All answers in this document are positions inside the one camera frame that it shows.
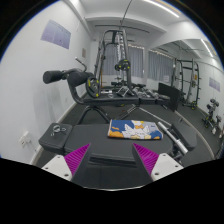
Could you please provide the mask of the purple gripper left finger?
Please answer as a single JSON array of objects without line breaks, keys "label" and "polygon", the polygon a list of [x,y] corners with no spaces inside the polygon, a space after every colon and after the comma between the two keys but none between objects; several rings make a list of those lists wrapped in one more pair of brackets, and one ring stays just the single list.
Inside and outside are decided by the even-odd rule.
[{"label": "purple gripper left finger", "polygon": [[66,156],[54,156],[42,167],[42,170],[72,181],[84,171],[90,157],[90,146],[91,144],[86,144]]}]

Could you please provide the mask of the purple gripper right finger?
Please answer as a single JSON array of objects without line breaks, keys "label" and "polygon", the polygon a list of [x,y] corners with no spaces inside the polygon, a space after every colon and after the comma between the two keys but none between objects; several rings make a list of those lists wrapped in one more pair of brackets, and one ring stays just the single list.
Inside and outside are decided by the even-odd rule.
[{"label": "purple gripper right finger", "polygon": [[157,154],[136,143],[132,145],[132,153],[138,168],[145,171],[153,181],[183,169],[183,166],[167,153]]}]

